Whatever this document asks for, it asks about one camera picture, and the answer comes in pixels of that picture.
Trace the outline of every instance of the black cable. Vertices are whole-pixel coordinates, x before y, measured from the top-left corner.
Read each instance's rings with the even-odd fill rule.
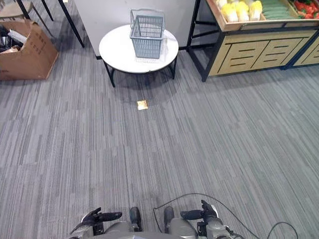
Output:
[[[209,196],[209,195],[207,195],[207,194],[203,194],[203,193],[186,193],[186,194],[183,194],[183,195],[181,195],[181,196],[179,196],[179,197],[177,197],[177,198],[174,198],[173,200],[170,200],[169,202],[167,202],[167,203],[164,203],[164,204],[162,204],[162,205],[160,205],[159,207],[157,207],[157,208],[153,208],[153,213],[154,213],[154,217],[155,217],[155,221],[156,221],[156,224],[157,224],[157,226],[158,226],[158,229],[159,229],[159,231],[162,233],[162,230],[160,229],[160,225],[159,225],[159,222],[158,222],[158,219],[157,219],[157,217],[156,217],[156,214],[155,214],[155,210],[157,210],[157,209],[160,209],[160,208],[162,208],[162,207],[164,207],[164,206],[166,206],[167,204],[169,204],[169,203],[172,203],[172,202],[174,202],[174,201],[176,201],[176,200],[178,200],[178,199],[180,199],[180,198],[183,198],[183,197],[185,197],[185,196],[189,196],[189,195],[201,195],[201,196],[205,196],[205,197],[208,197],[208,198],[211,198],[211,199],[214,199],[214,200],[216,200],[217,202],[219,202],[224,208],[226,208],[235,218],[236,218],[236,220],[251,234],[251,235],[253,235],[255,238],[257,238],[257,239],[260,239],[256,234],[254,234],[225,204],[223,204],[221,201],[219,201],[218,199],[216,199],[216,198],[214,198],[214,197],[212,197],[212,196]],[[271,228],[271,230],[270,230],[270,232],[268,233],[268,236],[267,236],[267,239],[269,239],[269,236],[270,236],[270,234],[271,234],[271,232],[275,229],[275,227],[276,226],[278,226],[279,224],[287,224],[287,225],[289,225],[293,230],[294,230],[294,232],[295,232],[295,234],[296,234],[296,237],[297,237],[297,239],[298,239],[298,234],[297,234],[297,231],[296,231],[296,229],[291,225],[291,224],[289,224],[289,223],[286,223],[286,222],[278,222],[278,223],[276,223],[275,225],[273,225],[273,227]]]
[[[234,239],[236,239],[236,238],[245,239],[242,235],[239,235],[237,233],[233,233],[232,236],[235,236]]]
[[[267,236],[267,239],[269,239],[270,233],[271,233],[271,232],[275,229],[275,227],[278,226],[279,224],[287,224],[288,226],[290,226],[290,227],[294,230],[294,232],[295,232],[295,234],[296,234],[296,236],[297,236],[297,239],[298,239],[298,233],[297,233],[296,229],[294,228],[294,226],[291,225],[290,223],[286,223],[286,222],[278,222],[278,223],[274,224],[273,227],[271,228],[271,230],[270,230],[268,236]]]

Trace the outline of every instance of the white tabletop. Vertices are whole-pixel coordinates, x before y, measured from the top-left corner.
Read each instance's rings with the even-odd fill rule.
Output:
[[[165,30],[159,59],[136,57],[130,32],[131,26],[124,25],[113,29],[102,38],[100,55],[111,67],[129,73],[146,73],[164,68],[177,56],[178,42]]]

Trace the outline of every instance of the gray carpet floor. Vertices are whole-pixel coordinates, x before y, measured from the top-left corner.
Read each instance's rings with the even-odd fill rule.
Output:
[[[181,51],[175,80],[168,69],[116,72],[113,89],[74,3],[67,7],[85,49],[57,2],[47,1],[55,22],[34,2],[60,55],[48,80],[0,82],[1,239],[62,239],[97,207],[127,220],[138,206],[144,229],[158,231],[152,207],[190,192],[218,198],[261,238],[278,221],[318,238],[318,66],[202,83]],[[150,108],[138,111],[144,99]],[[177,215],[200,209],[200,199],[253,238],[214,200],[189,196],[171,206]],[[284,237],[294,238],[287,226],[271,238]]]

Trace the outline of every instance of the black metal frame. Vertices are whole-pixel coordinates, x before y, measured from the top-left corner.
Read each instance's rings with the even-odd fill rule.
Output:
[[[106,68],[106,70],[107,70],[107,72],[108,72],[108,75],[109,75],[111,84],[112,84],[112,86],[113,86],[114,88],[115,88],[115,84],[114,84],[114,71],[115,71],[115,70],[120,71],[120,72],[123,72],[123,73],[127,73],[127,74],[139,74],[139,75],[140,75],[140,74],[149,74],[149,73],[151,73],[151,72],[145,72],[145,73],[130,73],[130,72],[121,71],[121,70],[119,70],[119,69],[116,69],[116,68],[110,66],[109,64],[107,64],[104,60],[103,60],[103,63],[104,63],[105,68]],[[170,71],[171,71],[172,78],[175,79],[176,63],[177,63],[177,56],[176,56],[175,59],[174,59],[172,62],[170,62],[167,66],[164,66],[163,68],[160,68],[160,69],[158,69],[158,70],[156,70],[156,71],[159,71],[159,70],[162,70],[162,69],[168,67],[168,68],[170,69]]]
[[[190,24],[190,29],[189,29],[189,35],[188,35],[186,50],[189,53],[190,57],[192,58],[197,70],[199,71],[199,73],[201,75],[202,82],[205,82],[207,80],[207,77],[209,75],[211,67],[213,66],[213,63],[214,63],[214,61],[215,61],[215,59],[217,57],[219,48],[221,47],[221,45],[223,43],[223,40],[224,40],[226,35],[266,33],[266,32],[284,32],[284,31],[295,31],[295,30],[318,30],[319,29],[318,26],[285,27],[287,22],[283,22],[281,27],[277,27],[277,28],[259,28],[259,29],[251,29],[251,30],[241,30],[242,27],[245,26],[245,25],[242,25],[242,27],[239,30],[237,30],[237,31],[226,31],[226,32],[223,32],[220,29],[220,27],[219,27],[219,25],[218,25],[218,23],[216,21],[215,22],[207,22],[207,21],[199,21],[199,20],[197,20],[199,5],[200,5],[200,0],[196,0],[195,6],[194,6],[194,12],[193,12],[193,16],[192,16],[192,20],[191,20],[191,24]],[[294,23],[294,22],[300,22],[300,21],[298,21],[298,20],[289,21],[289,23]],[[197,24],[214,25],[214,26],[217,26],[218,30],[213,30],[213,31],[208,31],[208,32],[205,32],[205,33],[193,35],[194,34],[194,30],[195,30],[195,26]],[[269,22],[264,22],[264,23],[259,22],[257,24],[270,24],[270,23]],[[201,36],[206,36],[206,35],[210,35],[210,34],[218,33],[218,32],[219,32],[218,39],[214,43],[200,44],[200,45],[191,45],[192,39],[194,39],[194,38],[201,37]],[[301,48],[301,50],[299,50],[299,52],[285,66],[280,66],[280,67],[275,67],[275,68],[281,68],[281,69],[285,70],[287,68],[292,67],[293,64],[308,49],[310,44],[312,44],[313,41],[318,36],[319,36],[319,31],[317,31],[308,40],[308,42]],[[194,49],[196,49],[196,48],[206,48],[206,47],[213,47],[212,48],[213,53],[212,53],[212,56],[209,58],[207,66],[204,68],[202,66],[201,62],[199,61],[198,57],[196,56],[196,54],[194,52]]]
[[[16,1],[17,1],[17,3],[18,3],[19,7],[21,8],[21,11],[23,12],[24,17],[25,17],[26,19],[30,19],[30,16],[29,16],[28,12],[26,11],[26,9],[25,9],[25,7],[24,7],[24,5],[23,5],[23,3],[22,3],[22,0],[16,0]],[[42,1],[43,5],[44,5],[45,10],[46,10],[47,13],[49,14],[49,17],[50,17],[51,20],[53,21],[52,15],[51,15],[51,13],[50,13],[50,11],[49,11],[49,8],[48,8],[46,2],[45,2],[44,0],[41,0],[41,1]],[[58,0],[58,2],[59,2],[59,4],[61,5],[61,8],[62,8],[62,10],[63,10],[63,12],[64,12],[66,18],[68,19],[68,21],[69,21],[69,23],[70,23],[70,25],[71,25],[71,27],[72,27],[72,30],[73,30],[74,34],[75,34],[76,37],[78,38],[78,40],[79,40],[79,42],[80,42],[82,48],[84,48],[84,43],[83,43],[83,41],[82,41],[82,39],[81,39],[81,37],[80,37],[80,35],[79,35],[78,30],[76,29],[76,27],[75,27],[75,25],[74,25],[74,22],[73,22],[73,20],[72,20],[72,18],[71,18],[71,16],[70,16],[68,10],[66,9],[66,7],[65,7],[65,5],[64,5],[64,3],[63,3],[63,0]]]

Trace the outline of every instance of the brown cardboard box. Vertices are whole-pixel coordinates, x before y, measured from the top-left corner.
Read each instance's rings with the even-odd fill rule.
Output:
[[[30,20],[0,24],[27,37],[20,51],[0,54],[0,80],[47,79],[59,53],[41,27]]]

